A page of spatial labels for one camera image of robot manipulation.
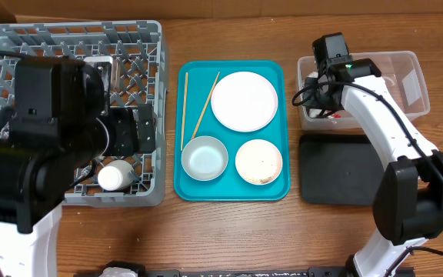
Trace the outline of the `white cup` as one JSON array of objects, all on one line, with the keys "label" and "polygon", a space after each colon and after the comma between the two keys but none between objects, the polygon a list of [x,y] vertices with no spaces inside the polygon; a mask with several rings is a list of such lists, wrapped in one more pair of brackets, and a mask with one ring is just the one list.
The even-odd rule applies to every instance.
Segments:
[{"label": "white cup", "polygon": [[133,167],[124,160],[108,163],[98,172],[98,183],[107,191],[124,189],[134,182]]}]

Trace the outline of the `grey bowl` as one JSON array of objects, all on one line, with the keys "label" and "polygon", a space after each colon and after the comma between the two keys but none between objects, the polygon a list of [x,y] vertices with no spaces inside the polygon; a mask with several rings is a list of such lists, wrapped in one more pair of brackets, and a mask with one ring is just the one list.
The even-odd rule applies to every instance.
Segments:
[{"label": "grey bowl", "polygon": [[228,150],[215,137],[192,139],[182,150],[182,168],[197,181],[207,182],[219,177],[228,165]]}]

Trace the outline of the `white tissue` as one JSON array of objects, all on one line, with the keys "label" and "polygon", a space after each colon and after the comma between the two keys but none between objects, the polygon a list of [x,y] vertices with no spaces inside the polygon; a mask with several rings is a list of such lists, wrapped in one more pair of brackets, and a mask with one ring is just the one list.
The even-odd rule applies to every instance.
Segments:
[{"label": "white tissue", "polygon": [[[311,72],[308,75],[308,78],[310,78],[312,82],[317,82],[318,81],[318,73]],[[308,111],[309,118],[318,118],[318,117],[323,116],[325,114],[325,110],[322,110],[322,109],[307,108],[307,111]]]}]

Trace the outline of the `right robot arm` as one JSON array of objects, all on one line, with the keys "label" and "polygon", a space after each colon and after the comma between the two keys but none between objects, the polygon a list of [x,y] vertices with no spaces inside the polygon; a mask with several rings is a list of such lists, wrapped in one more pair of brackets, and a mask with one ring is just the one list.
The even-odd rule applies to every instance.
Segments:
[{"label": "right robot arm", "polygon": [[349,112],[385,170],[372,205],[376,230],[340,274],[393,276],[414,252],[443,256],[425,246],[443,232],[443,152],[407,119],[377,65],[352,57],[342,33],[323,35],[312,48],[317,72],[291,103],[316,108],[323,117]]}]

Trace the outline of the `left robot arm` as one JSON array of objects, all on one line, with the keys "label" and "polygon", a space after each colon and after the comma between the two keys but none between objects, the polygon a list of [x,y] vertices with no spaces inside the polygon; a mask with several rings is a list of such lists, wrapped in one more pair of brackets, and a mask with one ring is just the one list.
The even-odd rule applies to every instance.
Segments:
[{"label": "left robot arm", "polygon": [[152,105],[114,107],[108,56],[15,56],[15,100],[0,110],[0,276],[54,276],[65,193],[100,156],[155,150]]}]

